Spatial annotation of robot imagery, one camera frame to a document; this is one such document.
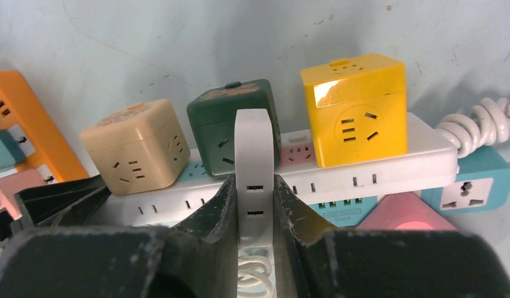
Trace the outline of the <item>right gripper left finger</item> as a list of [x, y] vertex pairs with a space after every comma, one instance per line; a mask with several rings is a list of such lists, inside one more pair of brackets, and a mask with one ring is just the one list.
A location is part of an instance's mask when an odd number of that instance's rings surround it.
[[236, 297], [235, 183], [171, 228], [13, 222], [0, 297]]

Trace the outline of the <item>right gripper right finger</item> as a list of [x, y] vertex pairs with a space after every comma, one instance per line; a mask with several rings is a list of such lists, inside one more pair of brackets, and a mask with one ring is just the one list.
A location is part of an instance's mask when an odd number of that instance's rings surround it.
[[279, 297], [510, 297], [510, 278], [478, 235], [343, 230], [274, 177]]

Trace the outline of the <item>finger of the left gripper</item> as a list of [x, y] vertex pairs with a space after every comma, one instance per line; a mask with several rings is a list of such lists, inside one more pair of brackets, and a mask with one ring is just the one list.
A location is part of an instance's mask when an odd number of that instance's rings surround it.
[[111, 192], [101, 176], [47, 184], [14, 194], [21, 216], [15, 228], [90, 225]]

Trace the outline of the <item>teal small plug adapter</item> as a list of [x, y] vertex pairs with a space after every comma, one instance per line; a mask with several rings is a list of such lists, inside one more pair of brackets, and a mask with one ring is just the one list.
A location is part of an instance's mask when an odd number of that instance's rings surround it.
[[4, 129], [0, 129], [0, 170], [10, 168], [26, 160], [24, 152], [14, 137]]

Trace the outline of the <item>beige cube plug adapter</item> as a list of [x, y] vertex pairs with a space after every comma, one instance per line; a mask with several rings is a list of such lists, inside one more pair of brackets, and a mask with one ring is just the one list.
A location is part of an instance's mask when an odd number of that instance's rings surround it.
[[190, 158], [190, 148], [168, 99], [114, 112], [84, 129], [80, 138], [116, 196], [171, 186]]

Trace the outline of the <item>pink triangular power strip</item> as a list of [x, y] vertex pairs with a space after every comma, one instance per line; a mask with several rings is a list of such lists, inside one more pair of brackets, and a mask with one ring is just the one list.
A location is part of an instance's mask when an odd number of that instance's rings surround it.
[[356, 230], [453, 231], [449, 221], [412, 192], [386, 195]]

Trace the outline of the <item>white multicolour power strip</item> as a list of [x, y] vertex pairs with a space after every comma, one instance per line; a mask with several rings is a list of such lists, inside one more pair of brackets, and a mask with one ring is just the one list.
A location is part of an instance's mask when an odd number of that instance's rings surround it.
[[[277, 168], [307, 204], [418, 191], [454, 182], [456, 148], [414, 114], [408, 114], [408, 152], [363, 163], [320, 168], [309, 130], [283, 133], [284, 165]], [[191, 151], [187, 179], [172, 186], [126, 196], [111, 195], [93, 216], [95, 224], [172, 224], [208, 202], [222, 185], [204, 173], [197, 150]]]

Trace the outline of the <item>white plug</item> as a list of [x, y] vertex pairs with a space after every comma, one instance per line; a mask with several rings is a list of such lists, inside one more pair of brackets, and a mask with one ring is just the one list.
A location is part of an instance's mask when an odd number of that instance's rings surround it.
[[274, 142], [265, 109], [240, 109], [235, 119], [239, 245], [273, 243]]

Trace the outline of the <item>orange power strip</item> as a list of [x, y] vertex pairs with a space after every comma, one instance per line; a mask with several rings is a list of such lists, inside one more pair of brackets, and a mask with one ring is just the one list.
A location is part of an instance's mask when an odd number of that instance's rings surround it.
[[48, 184], [88, 178], [86, 170], [22, 74], [0, 70], [0, 129], [16, 139], [26, 160]]

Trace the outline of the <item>yellow cube plug adapter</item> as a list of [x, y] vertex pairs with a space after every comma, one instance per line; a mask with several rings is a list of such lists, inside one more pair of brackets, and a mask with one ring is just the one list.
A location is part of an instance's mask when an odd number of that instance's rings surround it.
[[347, 165], [408, 151], [405, 64], [378, 53], [300, 71], [316, 162]]

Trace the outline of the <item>dark green plug adapter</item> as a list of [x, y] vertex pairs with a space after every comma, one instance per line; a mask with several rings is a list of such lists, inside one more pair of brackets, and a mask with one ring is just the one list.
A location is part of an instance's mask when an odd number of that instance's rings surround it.
[[187, 116], [208, 176], [235, 171], [234, 126], [240, 109], [265, 109], [273, 129], [274, 164], [280, 165], [281, 137], [269, 80], [235, 81], [209, 89], [187, 105]]

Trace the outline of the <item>pink small plug adapter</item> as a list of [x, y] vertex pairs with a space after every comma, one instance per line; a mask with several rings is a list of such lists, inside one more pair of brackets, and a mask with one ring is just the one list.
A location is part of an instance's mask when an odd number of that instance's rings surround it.
[[14, 220], [19, 219], [22, 215], [14, 194], [27, 188], [43, 185], [46, 185], [46, 182], [35, 169], [27, 169], [0, 178], [0, 211], [6, 210]]

